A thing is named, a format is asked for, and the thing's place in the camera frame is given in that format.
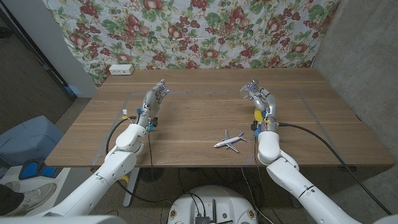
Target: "wire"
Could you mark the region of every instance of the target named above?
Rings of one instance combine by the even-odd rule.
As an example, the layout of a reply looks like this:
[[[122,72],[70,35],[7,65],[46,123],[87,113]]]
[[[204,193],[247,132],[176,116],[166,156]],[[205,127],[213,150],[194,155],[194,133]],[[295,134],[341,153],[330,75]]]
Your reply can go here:
[[[200,172],[202,172],[202,174],[210,181],[210,184],[214,184],[213,183],[213,181],[205,174],[205,171],[203,171],[203,169],[202,168],[199,168],[200,169]]]
[[[215,167],[213,167],[213,170],[216,173],[217,177],[220,178],[220,180],[222,180],[224,183],[227,183],[227,181],[224,178],[222,178],[222,176],[218,173]]]
[[[266,126],[266,121],[264,120],[264,122],[262,123],[264,125],[264,127],[266,128],[266,131],[268,131],[268,128]]]
[[[203,201],[200,199],[200,197],[199,197],[199,196],[197,196],[197,195],[195,195],[195,194],[193,194],[193,193],[185,193],[185,194],[190,194],[190,195],[191,195],[191,197],[192,197],[192,195],[193,195],[193,196],[195,196],[195,197],[199,198],[199,200],[200,200],[200,202],[201,202],[201,205],[203,206],[203,216],[204,216],[204,217],[206,217],[205,204],[204,204],[204,203],[203,203]]]
[[[150,154],[150,173],[152,175],[152,179],[155,180],[154,177],[154,164],[152,163],[152,149],[150,146],[150,132],[148,132],[148,146],[149,146],[149,154]],[[160,224],[162,224],[162,217],[163,217],[163,207],[164,207],[164,194],[162,194],[162,209],[160,211]]]
[[[349,169],[349,167],[346,165],[346,163],[342,160],[342,158],[337,154],[337,152],[323,139],[321,138],[319,135],[315,134],[314,132],[308,130],[307,128],[303,128],[294,124],[287,124],[287,123],[279,123],[279,126],[282,127],[293,127],[293,128],[298,128],[301,129],[303,131],[306,131],[310,134],[312,134],[313,136],[317,137],[319,140],[321,140],[321,142],[323,142],[329,149],[330,151],[336,156],[336,158],[341,162],[341,164],[343,165],[343,167],[349,172],[349,174],[351,174],[354,179],[357,181],[357,183],[362,187],[362,189],[364,189],[364,191],[366,193],[368,193],[368,195],[388,214],[388,215],[392,215],[392,213],[365,187],[365,185],[362,184],[362,182],[351,172],[351,170]]]
[[[180,168],[178,168],[178,181],[180,182],[180,186],[181,186],[181,189],[182,189],[182,193],[183,193],[183,194],[186,194],[185,191],[184,191],[184,187],[182,186],[182,182],[181,182]],[[192,198],[192,200],[193,200],[193,203],[195,203],[195,205],[197,206],[198,214],[201,215],[200,212],[199,212],[198,204],[197,204],[197,202],[195,201],[195,199],[192,197],[191,192],[188,191],[188,194],[191,195],[191,198]]]
[[[257,146],[257,138],[254,138],[254,161],[256,162],[257,170],[259,172],[259,178],[260,178],[260,182],[261,182],[261,190],[263,192],[265,192],[266,190],[264,189],[264,184],[262,183],[259,164],[257,163],[256,146]]]
[[[239,216],[238,221],[237,221],[236,223],[239,223],[239,221],[240,221],[240,219],[242,218],[242,216],[243,216],[246,212],[248,212],[248,211],[249,211],[249,210],[244,211],[244,212],[242,213],[242,215]]]
[[[276,214],[276,212],[274,211],[273,208],[271,208],[271,211],[274,213],[274,215],[276,216],[276,218],[278,219],[278,221],[279,221],[281,224],[283,224],[283,223],[282,223],[282,220],[279,218],[279,216]]]
[[[261,212],[261,210],[259,210],[259,208],[257,208],[257,205],[256,205],[256,203],[254,202],[254,197],[253,197],[253,193],[251,192],[251,188],[250,188],[249,182],[248,182],[246,176],[244,175],[243,167],[241,167],[241,170],[242,170],[243,178],[244,178],[244,180],[246,181],[246,184],[248,185],[249,192],[250,192],[250,196],[251,196],[251,199],[252,199],[253,204],[254,204],[254,208],[255,208],[255,209],[256,209],[268,222],[269,222],[269,223],[274,224],[274,223],[271,221],[270,218],[268,218],[266,215],[264,215],[264,214]]]
[[[119,125],[120,125],[121,123],[125,122],[125,121],[127,121],[127,118],[126,118],[126,119],[122,119],[121,121],[119,121],[119,122],[115,125],[115,127],[113,127],[112,131],[110,132],[110,134],[109,134],[109,136],[108,136],[108,140],[106,140],[106,146],[105,146],[106,155],[108,155],[108,153],[109,153],[109,142],[110,142],[111,137],[112,137],[112,135],[113,135],[113,133],[114,133],[114,130],[116,130],[116,128],[119,127]]]
[[[169,201],[169,200],[152,201],[152,200],[148,200],[148,199],[144,199],[144,198],[138,197],[137,195],[134,195],[133,193],[131,193],[131,192],[130,192],[125,186],[123,186],[123,184],[120,183],[119,181],[117,181],[116,183],[118,183],[119,186],[120,186],[121,188],[123,188],[129,195],[131,195],[131,196],[137,198],[138,200],[142,200],[143,202],[149,202],[149,203],[167,202],[167,203],[169,203],[170,205],[173,205],[173,203],[172,203],[171,201]]]
[[[109,213],[111,213],[111,212],[116,212],[116,215],[119,216],[119,211],[117,211],[117,210],[108,211],[108,212],[105,213],[104,215],[107,215],[107,214],[109,214]]]

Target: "yellow part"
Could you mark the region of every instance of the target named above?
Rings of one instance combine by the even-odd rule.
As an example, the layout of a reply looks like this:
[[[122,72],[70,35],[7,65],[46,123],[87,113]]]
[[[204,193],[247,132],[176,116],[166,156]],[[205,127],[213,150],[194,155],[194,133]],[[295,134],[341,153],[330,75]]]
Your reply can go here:
[[[126,181],[126,183],[129,183],[130,180],[130,178],[126,175],[122,176],[120,179]]]
[[[254,110],[254,119],[258,122],[262,122],[262,114],[261,111],[259,111],[257,108]]]

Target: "blue cushion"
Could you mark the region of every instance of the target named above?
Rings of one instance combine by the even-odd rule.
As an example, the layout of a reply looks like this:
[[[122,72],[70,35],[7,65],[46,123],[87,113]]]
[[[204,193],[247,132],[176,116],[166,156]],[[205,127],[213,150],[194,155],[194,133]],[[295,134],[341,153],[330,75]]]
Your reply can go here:
[[[63,133],[45,116],[39,116],[0,135],[0,157],[12,166],[37,158],[46,158]]]
[[[44,169],[42,170],[42,172],[40,173],[42,176],[44,177],[53,177],[54,172],[57,168],[52,168],[52,167],[44,167]]]
[[[39,165],[37,162],[31,162],[30,164],[26,165],[20,174],[20,179],[26,179],[29,177],[36,177],[37,170],[39,169]]]

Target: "table leg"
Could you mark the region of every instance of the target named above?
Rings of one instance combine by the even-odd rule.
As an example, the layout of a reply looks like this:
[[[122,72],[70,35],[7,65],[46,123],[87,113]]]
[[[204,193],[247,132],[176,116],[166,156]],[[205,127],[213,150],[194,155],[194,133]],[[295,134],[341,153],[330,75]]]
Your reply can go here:
[[[138,179],[138,173],[139,173],[139,167],[133,168],[133,170],[130,172],[130,178],[129,178],[129,183],[127,184],[127,189],[130,192],[134,193],[134,187],[136,186],[136,182]],[[129,207],[131,205],[131,195],[126,193],[124,196],[123,200],[123,206],[124,207]]]

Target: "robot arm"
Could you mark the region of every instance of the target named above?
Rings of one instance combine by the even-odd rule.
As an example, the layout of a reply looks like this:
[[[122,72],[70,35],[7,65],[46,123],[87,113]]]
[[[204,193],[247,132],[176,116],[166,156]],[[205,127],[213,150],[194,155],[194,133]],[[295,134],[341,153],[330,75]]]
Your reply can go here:
[[[104,164],[64,201],[46,212],[37,214],[36,217],[87,215],[112,184],[134,168],[137,155],[141,153],[143,147],[139,139],[151,131],[150,121],[159,111],[163,97],[169,92],[164,91],[164,84],[164,80],[161,80],[148,91],[135,124],[130,124],[118,136],[116,145],[106,155]]]
[[[275,97],[267,90],[259,88],[257,84],[257,80],[245,84],[241,89],[241,94],[243,97],[250,96],[256,108],[263,112],[265,128],[259,130],[257,157],[267,166],[271,179],[297,198],[317,223],[359,223],[305,178],[299,172],[296,161],[280,149],[279,135],[276,133]]]

